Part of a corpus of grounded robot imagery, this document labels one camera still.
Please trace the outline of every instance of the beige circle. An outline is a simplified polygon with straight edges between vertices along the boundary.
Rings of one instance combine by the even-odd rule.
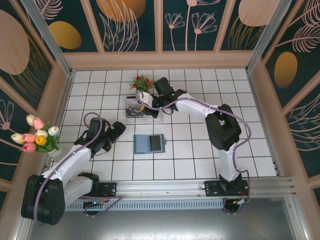
[[[287,88],[294,80],[298,69],[296,56],[288,51],[281,53],[275,63],[274,80],[279,88]]]
[[[250,27],[264,26],[269,22],[279,0],[241,0],[239,18]]]
[[[125,9],[122,2],[124,3],[128,11],[129,9],[132,10],[136,19],[139,18],[146,9],[146,0],[96,0],[96,3],[98,4],[100,10],[109,19],[116,22],[129,22],[130,17],[125,15]],[[116,8],[113,7],[114,4],[119,6],[120,13],[122,15],[122,17],[119,17],[118,19],[115,17]]]
[[[0,69],[11,75],[21,74],[30,56],[28,35],[10,14],[0,10]]]
[[[65,21],[55,21],[49,25],[56,42],[65,49],[80,47],[82,40],[80,33],[74,26]]]

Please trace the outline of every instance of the wall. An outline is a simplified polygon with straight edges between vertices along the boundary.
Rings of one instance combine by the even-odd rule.
[[[291,7],[252,77],[283,174],[292,177],[312,239],[317,239],[315,236],[320,236],[320,2],[298,0]]]
[[[0,22],[0,232],[9,239],[26,181],[42,160],[42,154],[19,151],[11,135],[30,132],[28,114],[55,120],[66,75],[15,1],[0,2]]]
[[[35,1],[74,70],[244,67],[279,0]]]

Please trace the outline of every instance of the pink tulip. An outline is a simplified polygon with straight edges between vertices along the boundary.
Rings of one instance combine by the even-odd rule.
[[[31,133],[25,133],[22,135],[22,138],[26,143],[34,143],[36,140],[36,137],[37,137],[36,135]]]
[[[26,153],[33,153],[36,150],[36,145],[32,142],[27,142],[25,145],[22,147],[22,151]]]
[[[35,117],[33,119],[33,126],[36,130],[39,130],[39,129],[42,129],[45,126],[45,124],[40,118]]]

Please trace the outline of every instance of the white tulip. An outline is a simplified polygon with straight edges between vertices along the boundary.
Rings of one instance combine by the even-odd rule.
[[[59,128],[57,126],[52,126],[48,129],[48,134],[50,136],[55,137],[56,135],[58,135],[58,133],[59,133]]]
[[[35,116],[33,116],[31,114],[26,116],[26,122],[29,124],[29,126],[33,126],[34,125],[34,119],[35,119]]]
[[[24,144],[25,140],[23,138],[23,135],[20,133],[15,133],[13,135],[11,135],[11,139],[16,142],[17,144]]]
[[[43,130],[40,130],[38,129],[35,133],[35,135],[38,137],[38,136],[42,136],[42,137],[45,137],[47,138],[48,137],[48,133],[46,131],[43,131]]]

